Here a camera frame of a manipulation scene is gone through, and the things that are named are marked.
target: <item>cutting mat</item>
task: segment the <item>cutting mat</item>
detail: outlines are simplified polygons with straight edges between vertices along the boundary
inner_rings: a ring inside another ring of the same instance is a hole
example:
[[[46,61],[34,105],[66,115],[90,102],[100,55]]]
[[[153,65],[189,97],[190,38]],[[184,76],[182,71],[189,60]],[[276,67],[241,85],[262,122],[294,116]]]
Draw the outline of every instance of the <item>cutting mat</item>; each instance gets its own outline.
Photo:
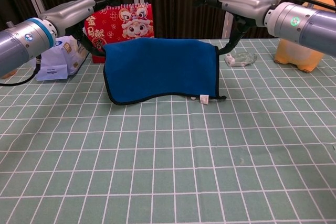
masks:
[[[240,42],[258,56],[244,68],[222,56],[228,99],[209,105],[111,104],[90,58],[0,88],[0,223],[336,223],[336,60],[303,73],[277,43]]]

